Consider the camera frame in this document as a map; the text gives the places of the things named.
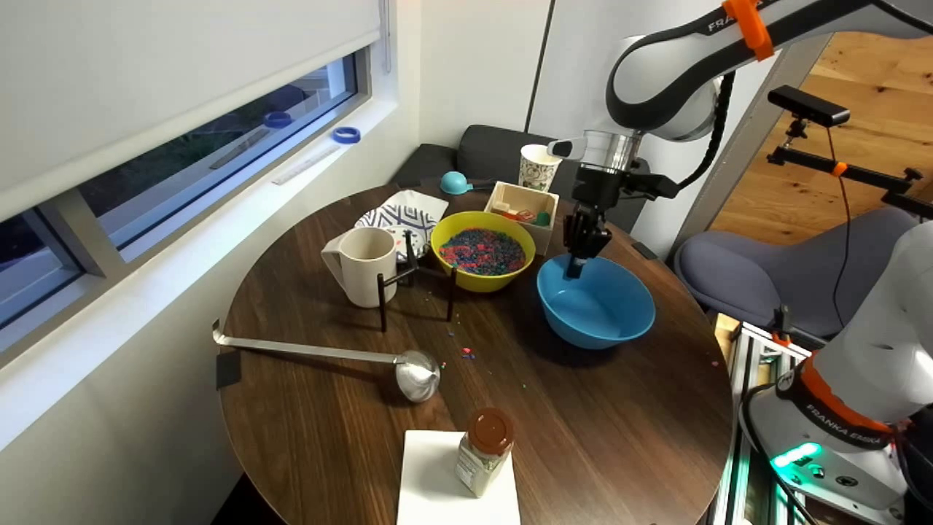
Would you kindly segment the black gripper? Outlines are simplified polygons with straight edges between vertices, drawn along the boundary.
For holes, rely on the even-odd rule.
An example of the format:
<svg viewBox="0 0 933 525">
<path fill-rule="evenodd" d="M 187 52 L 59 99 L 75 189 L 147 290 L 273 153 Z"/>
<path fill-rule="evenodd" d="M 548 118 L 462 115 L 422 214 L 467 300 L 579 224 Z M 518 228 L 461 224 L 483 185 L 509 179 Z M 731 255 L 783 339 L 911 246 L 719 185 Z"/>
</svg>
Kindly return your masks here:
<svg viewBox="0 0 933 525">
<path fill-rule="evenodd" d="M 579 169 L 570 198 L 573 214 L 563 223 L 563 243 L 570 255 L 563 271 L 564 279 L 577 279 L 582 259 L 596 258 L 611 240 L 607 214 L 617 205 L 617 179 L 611 173 Z"/>
</svg>

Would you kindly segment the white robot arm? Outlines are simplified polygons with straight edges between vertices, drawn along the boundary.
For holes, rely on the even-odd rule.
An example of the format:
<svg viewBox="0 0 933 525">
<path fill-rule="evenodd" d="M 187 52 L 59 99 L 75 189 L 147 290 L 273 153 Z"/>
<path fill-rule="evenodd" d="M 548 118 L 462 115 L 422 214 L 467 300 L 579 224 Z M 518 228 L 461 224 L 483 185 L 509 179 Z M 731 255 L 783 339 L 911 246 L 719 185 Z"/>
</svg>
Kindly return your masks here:
<svg viewBox="0 0 933 525">
<path fill-rule="evenodd" d="M 922 39 L 933 32 L 933 0 L 719 0 L 688 23 L 627 45 L 608 68 L 602 99 L 629 144 L 617 167 L 579 167 L 577 209 L 563 223 L 570 277 L 608 246 L 607 209 L 620 192 L 672 198 L 707 169 L 722 139 L 738 68 L 763 61 L 793 42 L 837 32 Z M 712 144 L 688 179 L 669 182 L 634 161 L 645 134 L 712 134 Z"/>
</svg>

